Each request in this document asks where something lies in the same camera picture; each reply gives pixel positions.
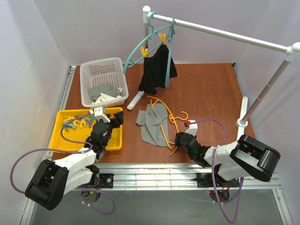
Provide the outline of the yellow hanger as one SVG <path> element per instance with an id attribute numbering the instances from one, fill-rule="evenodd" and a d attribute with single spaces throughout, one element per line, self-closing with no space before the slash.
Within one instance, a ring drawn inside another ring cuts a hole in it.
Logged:
<path id="1" fill-rule="evenodd" d="M 147 96 L 147 98 L 150 99 L 150 105 L 151 105 L 151 107 L 154 111 L 155 111 L 155 105 L 156 104 L 162 104 L 165 107 L 165 109 L 167 110 L 167 114 L 168 114 L 167 118 L 168 118 L 169 122 L 174 125 L 176 133 L 179 133 L 177 120 L 180 120 L 180 121 L 183 121 L 183 122 L 187 121 L 188 118 L 189 118 L 188 113 L 186 111 L 181 111 L 180 113 L 184 114 L 185 117 L 184 118 L 180 117 L 180 116 L 175 117 L 173 115 L 172 111 L 169 109 L 169 107 L 166 105 L 166 103 L 164 101 L 162 101 L 161 99 L 159 99 L 157 97 L 154 97 L 154 96 Z M 161 128 L 161 131 L 163 133 L 163 137 L 165 139 L 165 142 L 166 142 L 166 145 L 167 145 L 168 149 L 172 150 L 172 152 L 170 153 L 169 156 L 172 156 L 176 152 L 178 147 L 175 146 L 175 142 L 171 142 L 171 141 L 168 140 L 168 138 L 166 137 L 166 132 L 165 132 L 162 125 L 160 126 L 160 128 Z"/>

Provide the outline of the grey underwear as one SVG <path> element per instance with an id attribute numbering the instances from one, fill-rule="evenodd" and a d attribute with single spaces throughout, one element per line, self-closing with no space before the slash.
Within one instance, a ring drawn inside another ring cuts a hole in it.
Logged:
<path id="1" fill-rule="evenodd" d="M 141 127 L 141 136 L 144 142 L 160 147 L 167 146 L 160 128 L 162 125 L 166 137 L 169 139 L 167 116 L 167 110 L 162 104 L 156 104 L 155 111 L 150 104 L 147 104 L 145 111 L 139 110 L 136 124 Z"/>

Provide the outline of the grey-blue hanger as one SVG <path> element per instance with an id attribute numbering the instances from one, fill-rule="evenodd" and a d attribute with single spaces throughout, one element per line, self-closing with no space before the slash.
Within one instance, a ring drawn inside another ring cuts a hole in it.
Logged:
<path id="1" fill-rule="evenodd" d="M 171 71 L 171 58 L 172 58 L 172 49 L 173 49 L 173 36 L 174 36 L 174 25 L 175 25 L 175 18 L 172 18 L 172 24 L 170 28 L 170 37 L 168 42 L 170 43 L 169 53 L 168 53 L 168 60 L 167 60 L 167 67 L 166 67 L 166 75 L 165 75 L 165 88 L 169 88 L 170 83 L 170 71 Z"/>

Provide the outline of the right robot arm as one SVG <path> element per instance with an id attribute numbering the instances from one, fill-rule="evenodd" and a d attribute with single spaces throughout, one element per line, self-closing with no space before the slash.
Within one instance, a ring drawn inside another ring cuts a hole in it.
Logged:
<path id="1" fill-rule="evenodd" d="M 277 150 L 248 135 L 213 147 L 201 145 L 191 134 L 180 132 L 176 134 L 175 145 L 182 147 L 199 166 L 214 167 L 216 176 L 224 181 L 252 176 L 268 182 L 281 158 Z"/>

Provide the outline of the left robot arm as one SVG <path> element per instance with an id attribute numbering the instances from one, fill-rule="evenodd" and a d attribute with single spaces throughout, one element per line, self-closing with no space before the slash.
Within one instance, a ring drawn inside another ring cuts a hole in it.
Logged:
<path id="1" fill-rule="evenodd" d="M 109 123 L 100 120 L 92 128 L 83 148 L 65 158 L 43 160 L 25 190 L 25 196 L 53 210 L 63 196 L 81 186 L 96 186 L 99 169 L 94 165 L 105 154 L 112 131 L 123 124 L 123 112 L 113 114 Z"/>

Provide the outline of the black underwear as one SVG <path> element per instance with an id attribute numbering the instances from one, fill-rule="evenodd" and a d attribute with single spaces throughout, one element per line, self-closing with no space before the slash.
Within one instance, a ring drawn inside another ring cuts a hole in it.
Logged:
<path id="1" fill-rule="evenodd" d="M 138 90 L 145 94 L 157 94 L 156 87 L 165 88 L 169 49 L 161 45 L 152 57 L 144 58 L 143 76 Z"/>

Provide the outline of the teal hanger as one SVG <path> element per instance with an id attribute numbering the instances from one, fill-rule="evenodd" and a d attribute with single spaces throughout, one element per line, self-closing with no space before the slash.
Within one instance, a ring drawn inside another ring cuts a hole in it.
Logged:
<path id="1" fill-rule="evenodd" d="M 156 36 L 159 36 L 159 33 L 165 33 L 166 34 L 166 42 L 168 41 L 169 37 L 170 37 L 170 28 L 171 25 L 168 26 L 163 26 L 160 27 L 158 29 L 154 29 L 154 26 L 151 24 L 151 20 L 152 19 L 156 19 L 156 20 L 160 20 L 162 19 L 162 21 L 165 21 L 167 23 L 172 24 L 172 19 L 170 17 L 164 17 L 160 16 L 157 14 L 157 12 L 151 12 L 150 7 L 148 6 L 144 6 L 143 9 L 143 23 L 144 23 L 144 28 L 145 28 L 145 37 L 144 39 L 133 49 L 133 51 L 130 53 L 130 55 L 128 56 L 124 68 L 123 68 L 123 74 L 126 74 L 127 68 L 130 68 L 134 65 L 136 65 L 139 61 L 141 61 L 144 57 L 142 55 L 142 57 L 136 61 L 132 60 L 133 55 L 135 54 L 135 52 L 140 49 L 141 47 L 144 48 L 148 48 L 149 47 L 149 40 L 154 39 Z M 152 53 L 155 49 L 157 49 L 158 47 L 160 47 L 162 45 L 162 42 L 160 44 L 158 44 L 156 47 L 149 49 L 148 48 L 148 55 L 150 53 Z"/>

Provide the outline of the white cloth in basket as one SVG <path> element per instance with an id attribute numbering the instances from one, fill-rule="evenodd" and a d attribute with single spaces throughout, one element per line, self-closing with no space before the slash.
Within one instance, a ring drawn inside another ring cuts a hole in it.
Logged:
<path id="1" fill-rule="evenodd" d="M 110 95 L 100 93 L 96 89 L 89 89 L 89 97 L 91 99 L 92 104 L 121 99 L 123 97 L 123 88 L 118 88 L 116 92 L 110 90 Z"/>

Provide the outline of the yellow clothespin in tray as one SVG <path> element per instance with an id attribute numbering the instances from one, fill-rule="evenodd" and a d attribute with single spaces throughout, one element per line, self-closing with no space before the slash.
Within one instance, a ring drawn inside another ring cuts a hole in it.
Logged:
<path id="1" fill-rule="evenodd" d="M 87 127 L 87 122 L 85 122 L 85 120 L 83 119 L 84 116 L 82 117 L 72 117 L 72 116 L 69 116 L 67 117 L 66 120 L 64 121 L 70 121 L 70 120 L 73 120 L 75 122 L 75 125 L 76 125 L 76 128 L 79 127 L 79 128 L 82 128 L 82 127 Z"/>

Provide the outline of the dark grey cloth in basket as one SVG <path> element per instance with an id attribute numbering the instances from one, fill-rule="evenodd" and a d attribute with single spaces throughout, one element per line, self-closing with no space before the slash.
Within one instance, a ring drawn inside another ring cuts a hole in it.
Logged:
<path id="1" fill-rule="evenodd" d="M 123 92 L 116 90 L 110 83 L 103 83 L 88 89 L 89 97 L 93 103 L 97 101 L 101 93 L 114 98 L 116 98 L 117 96 L 123 97 Z"/>

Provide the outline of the teal clothespin left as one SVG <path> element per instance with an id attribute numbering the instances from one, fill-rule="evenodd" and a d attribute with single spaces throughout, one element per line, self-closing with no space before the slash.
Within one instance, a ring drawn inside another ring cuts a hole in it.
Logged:
<path id="1" fill-rule="evenodd" d="M 76 125 L 73 120 L 63 122 L 63 129 L 68 131 L 68 128 L 76 129 Z"/>

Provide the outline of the yellow tray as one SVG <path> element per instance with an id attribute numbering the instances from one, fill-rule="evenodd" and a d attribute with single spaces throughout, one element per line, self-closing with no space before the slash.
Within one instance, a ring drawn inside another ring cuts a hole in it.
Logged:
<path id="1" fill-rule="evenodd" d="M 109 114 L 115 114 L 118 112 L 122 112 L 123 109 L 121 107 L 111 107 L 106 108 L 106 113 Z M 88 109 L 73 109 L 73 110 L 61 110 L 58 111 L 52 137 L 50 140 L 50 149 L 59 149 L 59 150 L 66 150 L 66 151 L 77 151 L 79 150 L 83 144 L 80 143 L 72 143 L 69 141 L 64 140 L 61 137 L 60 131 L 63 127 L 63 121 L 69 117 L 80 117 L 82 115 L 85 115 L 88 113 Z M 92 126 L 96 123 L 96 120 L 94 119 L 92 122 Z M 78 141 L 78 142 L 84 142 L 86 141 L 87 137 L 90 136 L 90 133 L 92 131 L 91 127 L 82 127 L 77 129 L 68 128 L 68 131 L 63 130 L 63 135 L 70 140 Z M 115 128 L 112 130 L 112 137 L 108 142 L 108 145 L 106 146 L 107 151 L 116 151 L 120 150 L 122 147 L 122 125 L 119 128 Z"/>

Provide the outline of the yellow clothespin right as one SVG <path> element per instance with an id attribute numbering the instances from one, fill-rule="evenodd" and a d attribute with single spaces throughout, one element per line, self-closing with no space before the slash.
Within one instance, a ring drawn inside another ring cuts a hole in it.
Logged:
<path id="1" fill-rule="evenodd" d="M 160 37 L 160 40 L 162 42 L 163 45 L 166 44 L 166 34 L 165 33 L 159 33 L 159 37 Z"/>

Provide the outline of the white clothes rack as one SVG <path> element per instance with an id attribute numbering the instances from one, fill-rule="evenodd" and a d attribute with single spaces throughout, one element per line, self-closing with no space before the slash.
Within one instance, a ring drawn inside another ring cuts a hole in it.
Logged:
<path id="1" fill-rule="evenodd" d="M 178 69 L 179 78 L 175 81 L 175 86 L 172 88 L 171 93 L 163 94 L 167 102 L 172 106 L 187 106 L 190 118 L 192 119 L 196 115 L 215 115 L 221 122 L 227 125 L 227 134 L 225 135 L 227 141 L 238 140 L 244 134 L 252 135 L 254 133 L 253 128 L 248 121 L 250 115 L 262 102 L 262 99 L 270 91 L 288 65 L 299 56 L 300 44 L 296 42 L 292 46 L 276 45 L 255 38 L 160 16 L 156 12 L 151 12 L 149 6 L 144 6 L 142 11 L 145 37 L 134 51 L 147 46 L 149 38 L 158 36 L 160 28 L 149 32 L 150 20 L 157 19 L 169 23 L 167 26 L 170 31 L 169 40 L 174 36 L 173 27 L 178 25 L 286 54 L 283 63 L 250 107 L 248 107 L 248 98 L 242 96 L 239 90 L 236 74 L 230 63 L 178 64 L 175 67 Z"/>

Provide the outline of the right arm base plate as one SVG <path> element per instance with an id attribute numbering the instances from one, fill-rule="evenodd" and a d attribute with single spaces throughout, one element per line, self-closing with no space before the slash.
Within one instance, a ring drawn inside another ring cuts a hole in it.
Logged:
<path id="1" fill-rule="evenodd" d="M 211 173 L 199 172 L 196 174 L 194 181 L 196 181 L 198 188 L 212 188 L 213 187 Z M 232 179 L 229 181 L 225 181 L 219 175 L 215 175 L 215 183 L 216 183 L 216 187 L 221 187 L 221 188 L 227 187 L 228 185 L 230 185 L 230 187 L 234 187 L 234 188 L 237 188 L 240 186 L 239 180 Z"/>

